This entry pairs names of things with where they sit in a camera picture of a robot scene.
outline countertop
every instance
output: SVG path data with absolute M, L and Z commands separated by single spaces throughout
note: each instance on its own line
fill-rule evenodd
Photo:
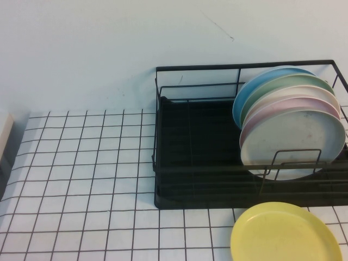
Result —
M 31 114 L 0 202 L 0 261 L 231 261 L 244 209 L 153 204 L 154 111 Z M 306 208 L 348 260 L 348 206 Z

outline green plate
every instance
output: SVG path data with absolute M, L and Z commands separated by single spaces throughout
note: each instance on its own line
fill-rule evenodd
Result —
M 289 74 L 286 76 L 282 76 L 261 85 L 259 88 L 255 89 L 255 91 L 253 91 L 249 95 L 249 98 L 246 100 L 241 110 L 240 125 L 241 126 L 243 125 L 243 122 L 245 120 L 245 117 L 249 109 L 253 106 L 255 101 L 257 101 L 261 96 L 265 95 L 266 93 L 272 90 L 275 90 L 281 87 L 290 87 L 295 85 L 315 85 L 335 95 L 331 86 L 316 76 L 309 75 L 307 73 L 296 73 L 296 74 Z

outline stack of plates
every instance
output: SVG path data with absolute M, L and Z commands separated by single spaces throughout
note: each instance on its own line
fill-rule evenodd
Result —
M 233 118 L 242 129 L 239 145 L 244 165 L 330 163 L 342 150 L 345 130 L 333 89 L 313 73 L 293 66 L 267 70 L 238 92 Z M 252 173 L 263 174 L 264 170 Z M 275 179 L 271 170 L 267 179 Z M 281 170 L 277 180 L 301 178 L 313 169 Z

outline metal wire rack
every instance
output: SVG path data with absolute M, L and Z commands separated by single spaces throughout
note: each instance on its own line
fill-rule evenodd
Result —
M 326 66 L 348 92 L 348 84 L 333 60 L 290 61 L 280 63 L 169 66 L 156 68 L 156 129 L 153 170 L 156 173 L 155 205 L 159 209 L 245 208 L 267 201 L 282 201 L 298 206 L 336 206 L 348 204 L 348 149 L 330 164 L 320 161 L 283 162 L 275 165 L 244 166 L 240 159 L 240 129 L 232 118 L 232 105 L 245 83 L 241 73 L 281 65 Z M 237 80 L 158 86 L 160 72 L 234 70 Z M 229 96 L 195 97 L 199 88 L 226 86 Z M 190 97 L 168 98 L 165 89 L 191 90 Z M 346 122 L 348 119 L 341 108 Z M 311 169 L 313 174 L 299 179 L 277 181 L 279 170 Z M 249 170 L 263 170 L 260 176 Z M 270 170 L 277 170 L 275 180 L 267 180 Z

